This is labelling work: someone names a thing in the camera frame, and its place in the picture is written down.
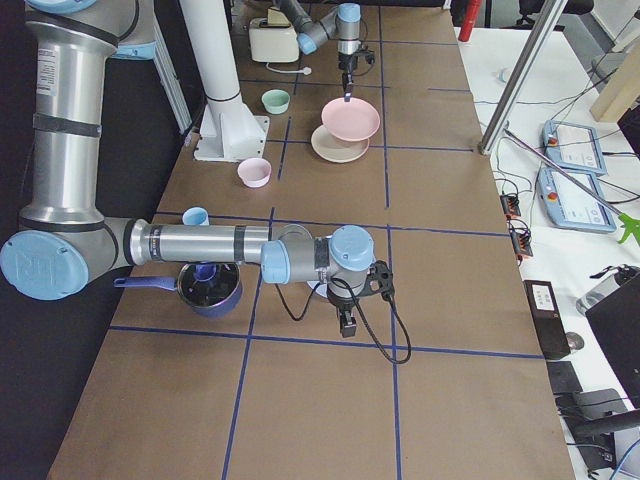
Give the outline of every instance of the green clip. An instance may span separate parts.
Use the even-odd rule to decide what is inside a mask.
[[[629,235],[633,234],[636,242],[640,245],[640,220],[631,218],[626,213],[621,213],[618,216],[618,220],[620,220],[622,225],[624,225],[624,234],[622,235],[622,238],[618,240],[618,243],[624,243],[624,241],[629,238]]]

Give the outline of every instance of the white table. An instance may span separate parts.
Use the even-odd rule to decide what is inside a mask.
[[[475,29],[468,43],[460,44],[460,52],[467,72],[470,90],[476,102],[476,111],[483,127],[489,123],[504,90],[501,79],[508,75],[522,51],[529,32],[516,30]],[[519,96],[519,102],[555,102],[556,100],[579,94],[590,86],[589,77],[571,50],[562,33],[554,32],[534,63]],[[589,125],[597,129],[603,151],[632,151],[614,123],[596,122],[589,108],[598,97],[596,89],[590,90],[580,98],[566,115],[567,110],[556,120]],[[549,120],[560,108],[570,101],[557,104],[519,103],[515,106],[510,119],[509,129],[532,146],[541,145],[541,131],[545,121]],[[640,163],[635,157],[606,157],[608,175],[603,179],[632,191],[640,189]],[[502,170],[527,178],[535,182],[539,161],[513,142],[502,140],[492,152],[492,166],[497,168],[498,161]],[[521,191],[528,189],[524,179],[507,176]],[[497,182],[499,190],[503,182]],[[612,187],[602,184],[605,198],[623,200],[628,194],[620,193]],[[510,184],[505,191],[511,192]],[[607,265],[622,263],[640,265],[640,247],[633,238],[623,245],[617,243],[622,235],[618,229],[612,234],[593,234],[570,230],[561,230],[553,226],[546,215],[544,205],[539,198],[533,198],[531,192],[520,195],[522,219],[532,230],[533,258],[526,259],[520,268],[523,279],[547,280],[553,284],[565,331],[576,332],[585,341],[585,348],[575,352],[565,360],[571,360],[584,391],[615,388],[622,397],[626,396],[611,367],[609,366],[597,340],[585,317],[575,309],[575,301],[590,290],[599,280],[589,275],[600,271]],[[634,218],[640,216],[640,201],[620,205],[620,209]],[[633,408],[627,401],[627,407]],[[577,479],[586,479],[586,468],[575,447],[569,447]],[[601,474],[608,478],[610,472]],[[620,474],[616,479],[629,478]]]

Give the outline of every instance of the blue joint cap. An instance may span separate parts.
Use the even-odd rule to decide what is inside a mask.
[[[298,35],[298,46],[300,47],[300,51],[305,55],[309,55],[318,49],[316,42],[306,33],[300,33]]]
[[[360,21],[360,5],[357,3],[343,3],[338,7],[338,18],[343,22],[354,23]]]
[[[118,51],[111,55],[120,60],[153,60],[156,56],[156,42],[140,45],[119,45]]]
[[[25,0],[25,3],[41,12],[65,15],[89,8],[97,0]]]
[[[287,248],[281,240],[262,245],[260,250],[260,270],[266,283],[289,283],[291,263]]]
[[[338,265],[353,272],[367,270],[374,261],[373,238],[355,225],[336,230],[329,239],[329,250]]]
[[[7,281],[37,300],[58,300],[82,290],[89,268],[66,240],[48,232],[16,233],[0,251],[0,267]]]

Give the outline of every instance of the pink bowl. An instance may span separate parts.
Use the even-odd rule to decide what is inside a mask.
[[[359,98],[351,98],[349,102],[336,98],[322,109],[322,124],[340,140],[360,142],[378,131],[380,115],[370,103]]]
[[[247,158],[238,165],[238,176],[247,187],[262,187],[271,177],[271,164],[264,158]]]

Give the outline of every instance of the red cylinder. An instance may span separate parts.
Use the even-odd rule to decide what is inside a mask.
[[[467,5],[467,14],[464,17],[464,23],[460,29],[460,35],[458,35],[458,40],[461,42],[469,41],[471,30],[473,30],[473,27],[476,24],[476,19],[478,18],[478,13],[480,13],[481,6],[482,0],[469,0],[469,4]]]

